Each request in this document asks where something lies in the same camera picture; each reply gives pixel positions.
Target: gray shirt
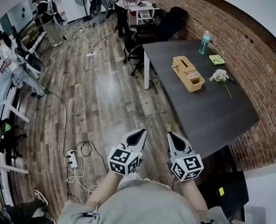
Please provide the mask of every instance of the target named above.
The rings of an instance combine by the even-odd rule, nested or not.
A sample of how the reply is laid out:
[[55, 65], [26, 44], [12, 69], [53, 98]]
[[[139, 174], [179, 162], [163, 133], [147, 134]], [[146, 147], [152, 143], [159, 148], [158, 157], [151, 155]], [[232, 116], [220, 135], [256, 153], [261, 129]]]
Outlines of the gray shirt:
[[[207, 212], [205, 220], [228, 224], [221, 207]], [[155, 182], [127, 181], [102, 206], [92, 210], [65, 203], [59, 224], [200, 224], [190, 203], [180, 194]]]

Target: green sticky note pad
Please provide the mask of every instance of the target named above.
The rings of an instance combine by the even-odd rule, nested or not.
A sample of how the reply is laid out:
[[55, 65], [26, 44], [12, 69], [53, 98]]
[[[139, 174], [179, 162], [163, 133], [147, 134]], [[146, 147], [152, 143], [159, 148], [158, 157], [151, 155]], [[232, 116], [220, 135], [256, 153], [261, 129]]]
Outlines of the green sticky note pad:
[[220, 196], [224, 195], [224, 189], [223, 189], [223, 187], [219, 188], [219, 193], [220, 193]]
[[210, 55], [209, 59], [214, 63], [214, 65], [221, 65], [225, 64], [223, 58], [219, 55]]

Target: dark gray table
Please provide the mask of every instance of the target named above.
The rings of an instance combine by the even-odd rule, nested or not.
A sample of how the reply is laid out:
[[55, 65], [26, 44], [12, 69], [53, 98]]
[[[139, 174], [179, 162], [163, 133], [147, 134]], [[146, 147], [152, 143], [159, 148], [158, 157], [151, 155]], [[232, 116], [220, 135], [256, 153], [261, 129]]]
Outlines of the dark gray table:
[[[152, 63], [181, 122], [181, 127], [196, 153], [205, 158], [225, 147], [259, 120], [242, 87], [225, 65], [215, 66], [209, 59], [213, 52], [198, 52], [200, 40], [144, 44], [146, 64]], [[172, 69], [173, 57], [186, 56], [205, 79], [201, 90], [190, 93]], [[224, 69], [236, 85], [225, 87], [209, 78]]]

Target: white table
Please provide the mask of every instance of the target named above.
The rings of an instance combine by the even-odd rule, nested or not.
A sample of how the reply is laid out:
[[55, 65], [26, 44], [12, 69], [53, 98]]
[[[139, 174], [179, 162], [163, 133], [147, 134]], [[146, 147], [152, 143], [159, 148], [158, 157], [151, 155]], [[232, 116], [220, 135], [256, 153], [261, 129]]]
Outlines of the white table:
[[20, 113], [16, 108], [14, 108], [7, 99], [7, 94], [10, 89], [10, 85], [12, 83], [13, 78], [6, 72], [1, 73], [0, 72], [0, 106], [4, 105], [6, 108], [10, 109], [12, 112], [14, 112], [17, 116], [19, 116], [22, 120], [29, 123], [29, 119]]
[[129, 5], [128, 7], [129, 25], [131, 25], [130, 12], [136, 12], [136, 24], [139, 25], [139, 21], [152, 19], [154, 16], [154, 10], [159, 9], [158, 7], [157, 8], [152, 7], [152, 4], [148, 1], [141, 1], [141, 2], [146, 3], [146, 6], [140, 7], [135, 3], [131, 3]]

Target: person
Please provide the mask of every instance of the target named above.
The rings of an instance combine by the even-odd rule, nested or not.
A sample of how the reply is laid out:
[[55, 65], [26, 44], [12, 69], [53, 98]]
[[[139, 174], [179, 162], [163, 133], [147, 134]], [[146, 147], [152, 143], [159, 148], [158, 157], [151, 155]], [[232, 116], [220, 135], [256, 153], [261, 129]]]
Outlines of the person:
[[1, 209], [0, 224], [56, 224], [56, 221], [44, 210], [42, 210], [42, 217], [32, 217], [37, 209], [49, 205], [41, 192], [34, 190], [34, 194], [35, 199], [32, 202]]
[[180, 195], [135, 173], [124, 179], [110, 171], [84, 206], [65, 203], [59, 224], [229, 224], [221, 207], [207, 209], [194, 180], [181, 183]]
[[130, 3], [135, 3], [139, 6], [145, 6], [144, 3], [137, 0], [118, 0], [115, 3], [115, 11], [117, 13], [117, 30], [118, 36], [124, 37], [124, 35], [129, 35], [132, 32], [130, 31], [129, 24], [128, 24], [128, 6]]
[[3, 64], [0, 66], [0, 72], [8, 73], [11, 71], [14, 75], [14, 84], [17, 88], [21, 88], [23, 82], [25, 82], [31, 86], [31, 95], [37, 96], [37, 98], [40, 99], [45, 95], [45, 91], [34, 78], [30, 76], [27, 69], [23, 68], [23, 66], [26, 66], [26, 61], [16, 52], [15, 45], [16, 43], [12, 41], [5, 32], [0, 31], [0, 57], [3, 61]]
[[62, 43], [62, 38], [59, 35], [58, 30], [56, 29], [53, 16], [47, 13], [49, 7], [48, 0], [32, 0], [32, 2], [35, 2], [37, 4], [38, 15], [35, 18], [41, 18], [44, 30], [55, 42], [53, 44], [53, 47], [57, 47]]
[[106, 13], [102, 16], [102, 5], [105, 9], [107, 9], [108, 6], [108, 0], [100, 0], [97, 4], [97, 11], [98, 11], [98, 17], [99, 17], [99, 23], [103, 23], [106, 19]]

